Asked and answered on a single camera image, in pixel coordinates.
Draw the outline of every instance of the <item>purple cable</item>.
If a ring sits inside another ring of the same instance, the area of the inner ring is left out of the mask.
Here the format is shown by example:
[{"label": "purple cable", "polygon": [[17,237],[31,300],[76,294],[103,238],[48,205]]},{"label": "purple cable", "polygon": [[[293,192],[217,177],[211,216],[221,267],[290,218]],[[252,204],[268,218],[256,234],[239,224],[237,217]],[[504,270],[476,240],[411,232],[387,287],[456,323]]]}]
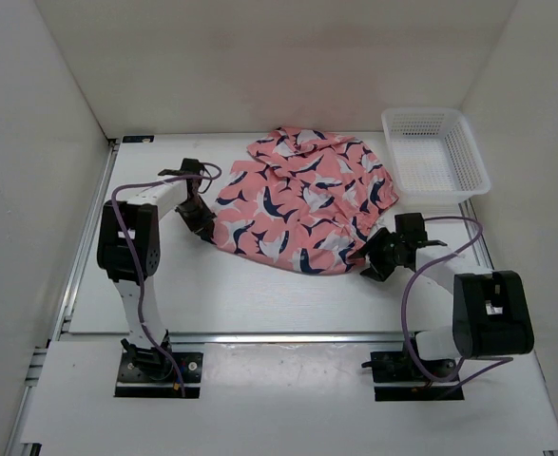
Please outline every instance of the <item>purple cable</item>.
[{"label": "purple cable", "polygon": [[152,334],[149,332],[147,325],[145,324],[144,320],[144,296],[145,296],[145,285],[144,285],[144,270],[142,269],[142,265],[139,262],[139,256],[137,255],[137,250],[135,249],[135,244],[133,244],[133,240],[130,238],[128,233],[128,228],[126,228],[125,220],[123,219],[123,215],[120,213],[120,207],[118,206],[118,194],[123,190],[129,188],[153,188],[158,187],[159,185],[164,185],[166,183],[172,183],[177,181],[185,181],[186,179],[200,179],[205,181],[214,181],[219,176],[221,176],[221,169],[214,163],[201,163],[203,166],[210,166],[215,168],[218,171],[218,174],[215,176],[201,176],[198,174],[187,174],[182,176],[176,176],[173,178],[168,178],[165,180],[155,180],[153,182],[144,182],[144,183],[128,183],[125,185],[120,185],[111,192],[111,207],[114,209],[114,214],[116,215],[116,219],[118,220],[118,225],[120,226],[121,231],[125,235],[126,245],[128,246],[128,251],[130,252],[131,256],[133,257],[133,262],[135,263],[135,271],[137,273],[137,279],[139,280],[139,301],[137,304],[137,315],[139,317],[139,323],[142,325],[142,330],[144,331],[145,337],[149,340],[150,344],[160,352],[170,363],[177,374],[177,379],[180,384],[180,390],[182,391],[182,397],[185,397],[185,386],[183,385],[183,377],[182,372],[180,371],[179,366],[173,356],[163,349],[152,337]]},{"label": "purple cable", "polygon": [[418,269],[414,273],[414,275],[412,275],[412,277],[410,277],[410,280],[408,281],[407,285],[405,286],[405,290],[403,291],[403,298],[401,299],[401,329],[403,330],[403,337],[405,339],[405,347],[407,348],[408,353],[410,354],[410,357],[412,358],[412,361],[414,361],[414,364],[424,374],[424,376],[427,377],[432,382],[446,383],[446,382],[451,382],[454,378],[456,378],[458,376],[458,373],[460,372],[460,368],[462,368],[462,365],[464,364],[465,360],[464,360],[464,358],[461,358],[458,361],[458,364],[456,364],[456,367],[454,368],[454,370],[449,375],[447,375],[445,377],[438,377],[424,367],[424,365],[422,364],[422,361],[420,360],[417,353],[415,352],[414,346],[412,345],[412,340],[410,339],[410,330],[408,329],[408,321],[407,321],[408,297],[410,296],[410,290],[412,289],[415,281],[420,276],[422,276],[422,274],[427,269],[431,268],[435,264],[441,263],[443,261],[448,261],[449,259],[457,257],[457,255],[459,253],[461,253],[465,249],[468,249],[475,242],[477,242],[477,240],[479,240],[481,238],[481,235],[483,234],[483,226],[482,226],[481,223],[479,223],[474,218],[460,217],[460,216],[430,217],[430,218],[425,218],[424,220],[425,221],[465,220],[465,221],[473,223],[477,226],[477,233],[475,234],[475,236],[473,236],[473,238],[469,242],[464,244],[462,247],[456,249],[453,253],[451,253],[449,255],[442,256],[441,258],[434,259],[433,261],[429,261],[427,264],[425,264],[420,269]]},{"label": "purple cable", "polygon": [[477,358],[477,361],[496,361],[496,362],[494,364],[490,364],[489,366],[486,366],[484,369],[478,370],[476,373],[472,373],[471,375],[469,375],[464,380],[461,380],[460,382],[458,382],[457,385],[454,385],[452,388],[448,389],[443,394],[437,396],[434,400],[435,401],[440,401],[444,397],[449,396],[454,391],[458,390],[464,384],[469,383],[471,380],[477,378],[479,375],[483,375],[487,371],[491,371],[494,368],[498,368],[499,366],[503,366],[507,363],[510,363],[512,360],[513,360],[513,358],[511,358],[510,356],[496,357],[496,358]]}]

